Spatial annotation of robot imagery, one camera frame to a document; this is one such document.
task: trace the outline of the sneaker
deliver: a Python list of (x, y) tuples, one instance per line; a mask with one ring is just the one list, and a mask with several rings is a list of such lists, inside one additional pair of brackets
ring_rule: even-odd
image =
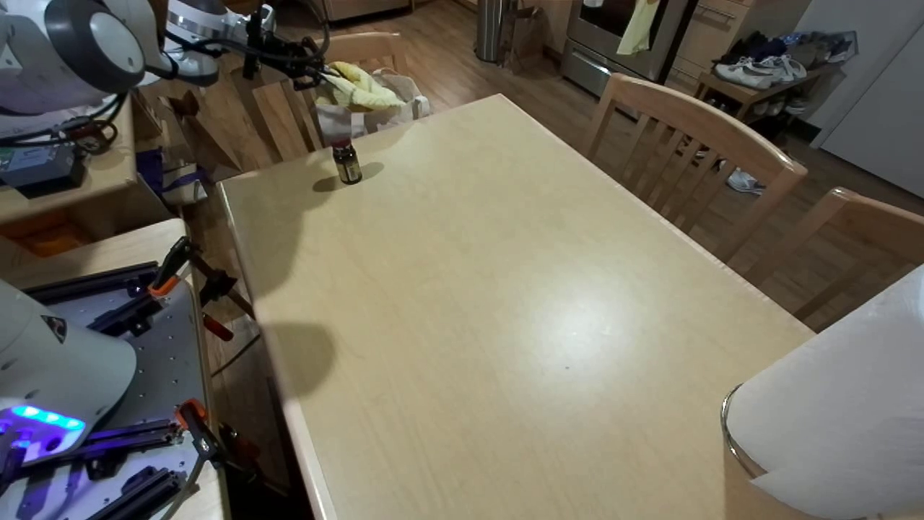
[(770, 89), (777, 82), (774, 70), (758, 66), (750, 58), (741, 58), (737, 64), (715, 64), (715, 76), (734, 84), (745, 84), (750, 89)]
[(753, 105), (750, 115), (770, 119), (770, 115), (779, 115), (782, 106), (784, 106), (784, 99), (777, 95), (777, 99)]
[(748, 193), (748, 196), (758, 196), (761, 184), (741, 167), (734, 167), (734, 173), (724, 180), (728, 188)]
[(806, 119), (812, 112), (812, 105), (806, 99), (787, 99), (782, 110), (793, 119)]
[(777, 84), (793, 84), (803, 82), (809, 71), (800, 60), (787, 58), (787, 54), (767, 54), (758, 64), (753, 64), (750, 70), (764, 71), (774, 77)]

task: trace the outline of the white wall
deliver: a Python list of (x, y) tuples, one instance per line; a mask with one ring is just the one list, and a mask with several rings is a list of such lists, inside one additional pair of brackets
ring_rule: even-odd
[(822, 142), (828, 154), (917, 196), (924, 196), (922, 64), (924, 25)]
[(800, 19), (800, 32), (858, 28), (860, 54), (842, 66), (838, 84), (809, 115), (819, 126), (819, 142), (839, 121), (864, 89), (877, 77), (900, 43), (922, 25), (922, 0), (812, 0)]

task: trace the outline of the chair backrest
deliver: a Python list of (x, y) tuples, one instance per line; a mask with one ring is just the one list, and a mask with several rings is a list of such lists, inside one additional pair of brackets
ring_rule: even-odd
[(590, 139), (582, 142), (590, 158), (603, 151), (601, 145), (616, 110), (636, 119), (623, 145), (605, 142), (611, 151), (623, 147), (611, 170), (616, 180), (685, 230), (701, 220), (737, 167), (764, 184), (761, 196), (715, 236), (714, 253), (722, 259), (728, 259), (806, 177), (803, 165), (728, 112), (626, 76), (608, 77), (594, 110)]
[(828, 274), (828, 279), (793, 310), (803, 320), (835, 297), (855, 305), (924, 264), (922, 213), (835, 188), (813, 203), (812, 210), (745, 272), (745, 278), (764, 284), (770, 274), (793, 268), (793, 259), (806, 259), (809, 246), (828, 236), (838, 239), (839, 249), (849, 249), (849, 265), (839, 274)]

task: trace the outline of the wooden table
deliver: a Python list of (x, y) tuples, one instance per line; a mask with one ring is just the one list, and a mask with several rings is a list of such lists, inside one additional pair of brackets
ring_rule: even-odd
[(133, 110), (130, 105), (125, 105), (122, 112), (115, 115), (119, 139), (107, 154), (86, 158), (86, 177), (81, 188), (25, 199), (19, 190), (0, 184), (0, 225), (61, 210), (61, 209), (136, 184), (138, 180), (136, 180), (136, 151), (133, 151), (136, 145), (133, 145), (130, 115)]
[(718, 402), (803, 323), (507, 99), (354, 147), (223, 184), (318, 516), (777, 516)]
[[(0, 249), (0, 278), (12, 287), (42, 287), (70, 278), (86, 278), (136, 264), (158, 264), (169, 246), (184, 236), (181, 220), (164, 220), (130, 235), (119, 235), (58, 256), (29, 256), (18, 249)], [(226, 490), (213, 464), (201, 467), (198, 490), (181, 503), (175, 520), (220, 520), (226, 516)]]

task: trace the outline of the cabinet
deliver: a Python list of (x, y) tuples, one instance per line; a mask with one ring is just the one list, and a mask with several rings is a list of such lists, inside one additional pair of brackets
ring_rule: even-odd
[(722, 58), (734, 41), (750, 32), (767, 38), (787, 32), (809, 0), (698, 0), (672, 58), (666, 86), (696, 92), (698, 76)]
[(409, 8), (409, 0), (335, 0), (325, 2), (328, 19), (363, 18), (376, 12)]

